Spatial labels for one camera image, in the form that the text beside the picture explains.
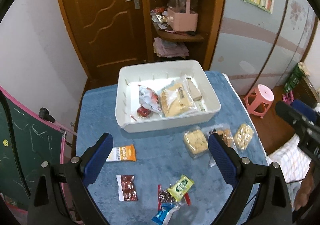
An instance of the chalkboard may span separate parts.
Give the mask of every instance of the chalkboard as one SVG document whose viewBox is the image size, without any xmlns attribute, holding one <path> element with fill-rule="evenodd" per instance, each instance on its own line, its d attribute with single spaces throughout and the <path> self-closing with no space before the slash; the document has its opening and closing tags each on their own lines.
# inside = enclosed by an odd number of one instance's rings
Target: chalkboard
<svg viewBox="0 0 320 225">
<path fill-rule="evenodd" d="M 60 163 L 64 133 L 48 126 L 1 90 L 0 192 L 27 210 L 41 163 Z"/>
</svg>

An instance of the bolt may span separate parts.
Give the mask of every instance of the bolt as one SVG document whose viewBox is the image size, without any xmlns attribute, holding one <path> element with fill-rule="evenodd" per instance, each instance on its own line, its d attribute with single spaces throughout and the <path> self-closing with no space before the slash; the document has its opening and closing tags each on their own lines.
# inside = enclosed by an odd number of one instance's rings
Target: bolt
<svg viewBox="0 0 320 225">
<path fill-rule="evenodd" d="M 280 165 L 277 162 L 273 162 L 272 165 L 273 165 L 274 168 L 279 168 L 280 167 Z"/>
<path fill-rule="evenodd" d="M 48 166 L 48 162 L 47 161 L 44 161 L 44 162 L 42 162 L 42 164 L 41 164 L 41 166 L 43 167 L 43 168 L 46 168 L 47 166 Z"/>
<path fill-rule="evenodd" d="M 241 159 L 241 162 L 243 162 L 244 164 L 249 164 L 250 160 L 249 160 L 249 158 L 244 157 Z"/>
<path fill-rule="evenodd" d="M 71 162 L 73 164 L 76 164 L 77 162 L 79 162 L 79 160 L 80 160 L 80 158 L 78 156 L 74 156 L 74 157 L 71 158 Z"/>
</svg>

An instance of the white plastic bin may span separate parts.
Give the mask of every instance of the white plastic bin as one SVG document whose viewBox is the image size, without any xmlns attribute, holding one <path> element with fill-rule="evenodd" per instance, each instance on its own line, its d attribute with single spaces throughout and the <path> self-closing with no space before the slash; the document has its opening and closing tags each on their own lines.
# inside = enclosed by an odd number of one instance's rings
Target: white plastic bin
<svg viewBox="0 0 320 225">
<path fill-rule="evenodd" d="M 185 74 L 192 78 L 200 90 L 206 112 L 175 117 L 161 117 L 154 113 L 150 118 L 138 118 L 137 121 L 130 116 L 140 106 L 138 84 L 157 92 Z M 203 123 L 209 121 L 220 108 L 216 93 L 201 65 L 195 60 L 141 64 L 123 67 L 120 70 L 115 114 L 118 125 L 129 133 Z"/>
</svg>

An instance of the blue tablecloth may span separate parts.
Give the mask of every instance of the blue tablecloth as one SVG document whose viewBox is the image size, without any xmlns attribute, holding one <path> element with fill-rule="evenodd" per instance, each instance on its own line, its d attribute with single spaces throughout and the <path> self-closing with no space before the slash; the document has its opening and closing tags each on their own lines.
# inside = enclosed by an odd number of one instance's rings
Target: blue tablecloth
<svg viewBox="0 0 320 225">
<path fill-rule="evenodd" d="M 208 122 L 199 126 L 228 123 L 234 134 L 242 123 L 251 124 L 239 98 L 226 78 L 219 72 L 208 71 L 207 77 L 221 103 L 221 110 Z M 211 224 L 217 216 L 232 187 L 227 185 L 217 166 L 209 168 L 209 153 L 191 159 L 182 141 L 188 127 L 162 131 L 127 133 L 115 118 L 117 85 L 87 91 L 83 97 L 76 153 L 81 156 L 86 148 L 94 145 L 103 132 L 113 136 L 114 146 L 134 144 L 137 162 L 105 163 L 96 182 L 88 190 L 101 212 L 112 225 L 149 225 L 157 213 L 157 185 L 167 188 L 181 176 L 194 180 L 189 191 L 191 206 L 183 206 L 174 213 L 169 224 Z M 265 152 L 255 132 L 252 141 L 241 157 L 248 157 L 256 164 L 267 165 Z M 135 175 L 137 202 L 119 202 L 117 174 Z M 257 192 L 258 185 L 252 189 Z M 253 201 L 245 208 L 238 224 L 245 222 Z"/>
</svg>

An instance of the pink plastic stool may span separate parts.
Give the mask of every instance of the pink plastic stool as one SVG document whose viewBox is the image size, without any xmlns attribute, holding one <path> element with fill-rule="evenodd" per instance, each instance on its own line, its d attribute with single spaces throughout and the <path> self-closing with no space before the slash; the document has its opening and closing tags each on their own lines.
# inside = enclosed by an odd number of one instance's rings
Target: pink plastic stool
<svg viewBox="0 0 320 225">
<path fill-rule="evenodd" d="M 250 97 L 254 97 L 255 99 L 249 105 L 248 98 Z M 267 113 L 274 99 L 275 97 L 273 96 L 272 90 L 262 84 L 258 84 L 258 86 L 252 88 L 247 96 L 244 97 L 245 106 L 247 107 L 248 113 L 254 114 L 261 118 L 263 118 L 263 116 Z M 260 104 L 263 106 L 263 112 L 256 112 L 255 110 L 260 106 Z"/>
</svg>

